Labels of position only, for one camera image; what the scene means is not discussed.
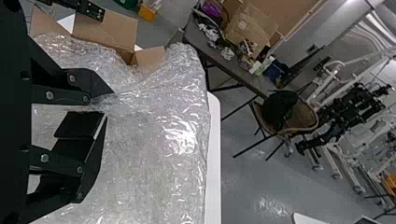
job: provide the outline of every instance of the bubble wrap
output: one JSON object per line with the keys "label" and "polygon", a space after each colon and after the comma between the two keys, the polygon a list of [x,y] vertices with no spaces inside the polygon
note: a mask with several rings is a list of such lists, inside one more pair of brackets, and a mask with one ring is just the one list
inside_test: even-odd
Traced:
{"label": "bubble wrap", "polygon": [[[127,66],[113,50],[62,35],[35,41],[62,68],[89,68],[116,92],[90,106],[34,105],[33,143],[52,148],[66,111],[108,116],[102,168],[81,204],[35,223],[204,224],[210,114],[205,72],[190,46],[177,44],[155,72]],[[29,190],[37,179],[31,178]]]}

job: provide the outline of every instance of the white table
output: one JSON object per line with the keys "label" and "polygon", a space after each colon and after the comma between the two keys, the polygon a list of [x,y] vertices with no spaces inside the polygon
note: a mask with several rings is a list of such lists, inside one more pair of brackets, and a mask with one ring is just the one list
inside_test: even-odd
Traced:
{"label": "white table", "polygon": [[[73,33],[75,15],[58,22],[70,34]],[[134,50],[141,50],[134,45]],[[205,224],[221,224],[221,156],[220,156],[220,102],[212,93],[207,93],[209,102],[210,135],[207,151],[207,174],[205,191]]]}
{"label": "white table", "polygon": [[306,217],[298,213],[293,214],[294,224],[328,224],[326,222],[322,222],[312,217]]}

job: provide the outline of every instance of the plastic bottle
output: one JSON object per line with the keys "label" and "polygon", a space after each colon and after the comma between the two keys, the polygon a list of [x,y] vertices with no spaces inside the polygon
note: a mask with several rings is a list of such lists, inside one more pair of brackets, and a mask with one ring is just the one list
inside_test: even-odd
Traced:
{"label": "plastic bottle", "polygon": [[266,58],[264,62],[262,62],[262,66],[257,69],[257,71],[254,73],[256,76],[261,76],[262,73],[267,70],[267,68],[272,64],[272,62],[275,60],[273,56],[270,56],[269,58]]}
{"label": "plastic bottle", "polygon": [[248,71],[251,75],[253,75],[261,66],[262,64],[259,61],[257,61],[253,64],[253,67],[251,67],[250,70]]}

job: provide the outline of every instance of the camera rig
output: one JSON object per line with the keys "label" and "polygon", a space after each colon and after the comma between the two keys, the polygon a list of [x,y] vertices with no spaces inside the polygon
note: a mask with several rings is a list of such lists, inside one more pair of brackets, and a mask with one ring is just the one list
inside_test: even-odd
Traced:
{"label": "camera rig", "polygon": [[330,122],[329,130],[311,140],[297,143],[297,151],[304,155],[305,150],[325,146],[334,138],[338,141],[346,131],[365,123],[372,115],[385,109],[378,98],[388,95],[389,89],[391,86],[387,85],[370,92],[361,83],[356,83],[346,95],[334,99],[330,105],[325,105],[318,111],[318,128]]}

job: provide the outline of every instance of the table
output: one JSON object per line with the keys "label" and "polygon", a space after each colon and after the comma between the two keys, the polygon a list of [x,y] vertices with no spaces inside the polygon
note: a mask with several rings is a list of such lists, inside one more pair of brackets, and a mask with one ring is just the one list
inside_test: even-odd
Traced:
{"label": "table", "polygon": [[[258,97],[261,97],[262,99],[267,99],[268,92],[270,90],[276,90],[276,87],[269,80],[268,77],[264,77],[264,76],[257,77],[255,75],[251,75],[248,71],[244,70],[239,65],[236,56],[234,56],[230,62],[225,60],[221,56],[221,52],[219,50],[214,50],[208,46],[207,41],[208,39],[206,38],[204,32],[202,32],[199,29],[193,16],[191,15],[189,22],[185,28],[183,43],[189,44],[197,50],[202,66],[205,70],[206,86],[208,91],[210,92],[227,91],[235,88],[246,87],[256,94],[256,96],[253,99],[250,99],[245,104],[236,108],[235,111],[231,112],[229,115],[222,118],[222,120],[227,119],[232,114],[242,109],[244,106],[248,105],[248,103],[254,101]],[[212,67],[217,67],[218,69],[226,73],[228,76],[235,79],[238,82],[238,84],[229,87],[223,87],[223,88],[211,90],[209,83],[208,69]]]}
{"label": "table", "polygon": [[326,222],[322,222],[312,217],[306,217],[298,213],[293,214],[293,223],[294,224],[328,224]]}
{"label": "table", "polygon": [[[69,33],[73,32],[75,15],[58,22]],[[137,45],[134,50],[141,50]],[[207,150],[207,173],[205,190],[205,223],[221,223],[221,158],[220,158],[220,102],[216,96],[207,93],[210,111],[210,134]]]}

